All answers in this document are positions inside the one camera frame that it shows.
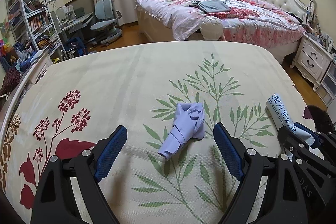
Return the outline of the floral tablecloth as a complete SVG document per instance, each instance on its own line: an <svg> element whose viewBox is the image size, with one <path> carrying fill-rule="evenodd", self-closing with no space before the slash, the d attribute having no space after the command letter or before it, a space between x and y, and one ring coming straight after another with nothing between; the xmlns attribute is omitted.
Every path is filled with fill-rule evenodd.
<svg viewBox="0 0 336 224"><path fill-rule="evenodd" d="M2 134L1 189L29 222L47 160L74 157L117 126L127 141L100 188L121 223L217 223L239 182L213 139L222 123L246 147L277 157L266 107L279 94L294 122L306 104L264 48L232 42L150 43L77 57L47 68ZM205 137L170 160L158 155L178 103L202 103Z"/></svg>

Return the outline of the pink floral quilt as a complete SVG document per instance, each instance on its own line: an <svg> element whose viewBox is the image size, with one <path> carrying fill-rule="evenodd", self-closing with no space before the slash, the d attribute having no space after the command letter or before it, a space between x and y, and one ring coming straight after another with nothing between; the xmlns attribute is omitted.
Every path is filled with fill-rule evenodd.
<svg viewBox="0 0 336 224"><path fill-rule="evenodd" d="M139 29L151 42L202 40L201 22L221 21L221 40L275 48L298 41L304 28L289 12L263 0L225 1L230 12L205 14L189 4L206 0L135 0Z"/></svg>

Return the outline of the bed with white headboard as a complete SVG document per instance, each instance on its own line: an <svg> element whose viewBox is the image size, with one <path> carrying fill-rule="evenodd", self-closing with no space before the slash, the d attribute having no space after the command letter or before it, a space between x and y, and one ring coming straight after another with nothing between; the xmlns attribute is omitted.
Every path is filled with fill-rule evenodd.
<svg viewBox="0 0 336 224"><path fill-rule="evenodd" d="M269 50L281 62L309 29L300 0L135 0L150 42L226 40Z"/></svg>

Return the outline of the translucent plastic drawer unit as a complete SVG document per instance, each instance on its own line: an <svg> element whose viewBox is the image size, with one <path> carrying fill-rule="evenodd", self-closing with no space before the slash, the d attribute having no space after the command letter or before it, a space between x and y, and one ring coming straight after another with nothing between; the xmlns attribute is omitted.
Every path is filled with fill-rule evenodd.
<svg viewBox="0 0 336 224"><path fill-rule="evenodd" d="M321 80L319 87L316 90L318 96L322 99L323 103L328 107L335 98L336 92L335 80L335 63L332 61Z"/></svg>

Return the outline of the white bookshelf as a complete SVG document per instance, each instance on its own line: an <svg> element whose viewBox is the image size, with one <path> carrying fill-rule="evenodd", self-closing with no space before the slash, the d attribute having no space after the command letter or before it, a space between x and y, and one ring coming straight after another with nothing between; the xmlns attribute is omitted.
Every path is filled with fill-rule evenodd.
<svg viewBox="0 0 336 224"><path fill-rule="evenodd" d="M47 0L6 0L6 9L16 47L47 50L54 64L68 59Z"/></svg>

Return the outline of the black trash bin with liner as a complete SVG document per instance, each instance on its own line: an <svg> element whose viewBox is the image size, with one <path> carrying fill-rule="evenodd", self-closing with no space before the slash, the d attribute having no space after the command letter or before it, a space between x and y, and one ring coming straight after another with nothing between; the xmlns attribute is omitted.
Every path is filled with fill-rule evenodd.
<svg viewBox="0 0 336 224"><path fill-rule="evenodd" d="M324 134L335 134L335 127L329 114L325 110L320 109L318 106L308 105L306 106L303 117L305 119L312 119L315 124L316 132Z"/></svg>

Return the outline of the white nightstand with drawers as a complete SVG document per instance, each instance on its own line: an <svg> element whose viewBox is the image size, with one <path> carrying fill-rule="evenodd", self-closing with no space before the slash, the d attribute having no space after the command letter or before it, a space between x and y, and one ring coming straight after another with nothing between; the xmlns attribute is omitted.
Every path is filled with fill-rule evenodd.
<svg viewBox="0 0 336 224"><path fill-rule="evenodd" d="M314 85L315 92L332 60L332 55L319 42L304 33L290 68L296 67Z"/></svg>

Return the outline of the camel milk powder sachet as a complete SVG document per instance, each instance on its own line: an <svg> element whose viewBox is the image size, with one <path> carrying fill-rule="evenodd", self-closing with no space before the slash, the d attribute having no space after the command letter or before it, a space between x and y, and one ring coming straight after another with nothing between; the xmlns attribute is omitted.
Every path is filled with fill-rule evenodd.
<svg viewBox="0 0 336 224"><path fill-rule="evenodd" d="M279 94L272 94L267 100L266 106L274 121L276 128L279 130L281 127L287 128L290 132L295 134L296 127L294 121L288 114L288 111ZM309 151L314 153L314 149L309 147Z"/></svg>

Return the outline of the lavender paper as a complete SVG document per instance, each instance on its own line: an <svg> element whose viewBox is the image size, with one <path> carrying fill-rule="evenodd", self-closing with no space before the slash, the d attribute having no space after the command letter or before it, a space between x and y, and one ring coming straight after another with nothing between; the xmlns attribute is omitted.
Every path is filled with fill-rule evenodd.
<svg viewBox="0 0 336 224"><path fill-rule="evenodd" d="M170 160L190 139L205 137L205 108L202 103L178 103L172 128L158 149L158 155Z"/></svg>

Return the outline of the study desk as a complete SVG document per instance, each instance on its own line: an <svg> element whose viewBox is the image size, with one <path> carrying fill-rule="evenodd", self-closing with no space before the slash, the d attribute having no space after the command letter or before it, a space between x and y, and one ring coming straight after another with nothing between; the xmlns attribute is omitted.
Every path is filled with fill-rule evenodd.
<svg viewBox="0 0 336 224"><path fill-rule="evenodd" d="M73 48L73 46L69 46L67 42L76 34L78 34L78 37L82 41L84 40L81 30L86 28L94 17L93 12L85 14L79 18L73 17L73 15L74 12L72 14L65 13L63 9L51 11L52 23L54 24L64 52L68 52Z"/></svg>

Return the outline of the folded grey cloth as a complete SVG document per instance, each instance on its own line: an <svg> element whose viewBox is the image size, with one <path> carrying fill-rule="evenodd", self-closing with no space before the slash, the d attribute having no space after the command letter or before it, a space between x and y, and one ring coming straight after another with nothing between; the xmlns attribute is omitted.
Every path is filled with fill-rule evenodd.
<svg viewBox="0 0 336 224"><path fill-rule="evenodd" d="M226 5L225 1L206 0L197 1L189 4L190 7L197 8L205 14L212 14L217 12L230 12L230 8Z"/></svg>

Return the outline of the grey-blue desk chair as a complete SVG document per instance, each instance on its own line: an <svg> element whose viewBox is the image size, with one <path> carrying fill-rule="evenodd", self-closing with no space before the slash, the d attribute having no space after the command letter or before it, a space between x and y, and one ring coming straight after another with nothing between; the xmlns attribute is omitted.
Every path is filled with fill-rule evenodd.
<svg viewBox="0 0 336 224"><path fill-rule="evenodd" d="M98 1L94 7L94 15L97 22L91 26L91 31L97 33L94 38L97 43L107 46L122 36L118 22L122 14L115 9L114 0Z"/></svg>

